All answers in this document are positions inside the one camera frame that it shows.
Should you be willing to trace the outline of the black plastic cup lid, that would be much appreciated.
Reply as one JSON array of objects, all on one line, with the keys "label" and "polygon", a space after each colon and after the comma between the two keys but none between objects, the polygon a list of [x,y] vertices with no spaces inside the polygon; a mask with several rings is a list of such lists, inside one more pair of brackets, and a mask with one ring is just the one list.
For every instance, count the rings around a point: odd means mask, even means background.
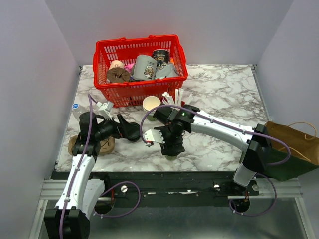
[{"label": "black plastic cup lid", "polygon": [[131,141],[131,142],[136,142],[138,141],[141,136],[140,136],[140,125],[135,122],[128,123],[125,126],[126,129],[126,139]]}]

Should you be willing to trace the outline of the green paper coffee cup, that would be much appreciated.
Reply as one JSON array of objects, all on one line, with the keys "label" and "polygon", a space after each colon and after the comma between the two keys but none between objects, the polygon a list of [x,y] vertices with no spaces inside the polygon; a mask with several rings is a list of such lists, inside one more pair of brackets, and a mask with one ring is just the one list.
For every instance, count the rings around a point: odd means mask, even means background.
[{"label": "green paper coffee cup", "polygon": [[178,157],[178,155],[174,155],[174,156],[171,156],[171,155],[166,155],[165,158],[167,160],[170,160],[170,161],[173,161],[173,160],[176,160]]}]

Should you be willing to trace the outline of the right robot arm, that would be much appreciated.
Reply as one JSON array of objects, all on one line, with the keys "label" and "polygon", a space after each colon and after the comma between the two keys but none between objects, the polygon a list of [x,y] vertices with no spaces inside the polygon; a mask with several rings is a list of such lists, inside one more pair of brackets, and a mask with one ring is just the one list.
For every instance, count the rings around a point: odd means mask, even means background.
[{"label": "right robot arm", "polygon": [[177,157],[185,151],[184,132],[208,135],[241,150],[242,161],[229,183],[229,189],[235,195],[245,192],[251,179],[266,168],[271,142],[267,129],[261,124],[256,127],[234,124],[191,105],[184,105],[181,110],[162,105],[155,110],[154,116],[163,124],[156,129],[163,138],[160,147],[166,157]]}]

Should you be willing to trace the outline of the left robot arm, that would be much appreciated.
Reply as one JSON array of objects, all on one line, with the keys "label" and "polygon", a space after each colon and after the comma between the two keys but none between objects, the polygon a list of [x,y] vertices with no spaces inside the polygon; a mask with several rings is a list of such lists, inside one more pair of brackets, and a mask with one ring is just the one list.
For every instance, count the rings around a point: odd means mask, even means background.
[{"label": "left robot arm", "polygon": [[86,239],[90,233],[90,216],[99,197],[110,193],[108,178],[90,178],[101,149],[101,141],[109,137],[140,139],[140,126],[127,122],[121,114],[118,120],[105,119],[93,112],[79,117],[80,132],[72,148],[72,166],[64,190],[54,209],[48,209],[44,222],[51,239]]}]

